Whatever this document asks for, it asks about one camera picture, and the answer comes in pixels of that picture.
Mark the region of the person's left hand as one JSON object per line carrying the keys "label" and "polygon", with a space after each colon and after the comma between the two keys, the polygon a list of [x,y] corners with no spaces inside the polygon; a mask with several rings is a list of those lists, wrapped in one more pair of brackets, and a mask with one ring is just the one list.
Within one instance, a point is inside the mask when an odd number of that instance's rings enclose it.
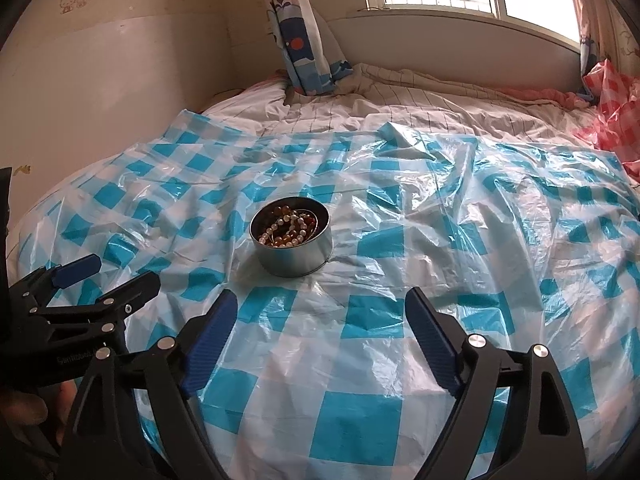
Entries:
{"label": "person's left hand", "polygon": [[1,415],[14,437],[23,442],[27,441],[26,428],[39,426],[51,419],[56,425],[56,442],[62,444],[76,393],[75,382],[68,380],[49,389],[47,399],[32,393],[4,394],[1,397]]}

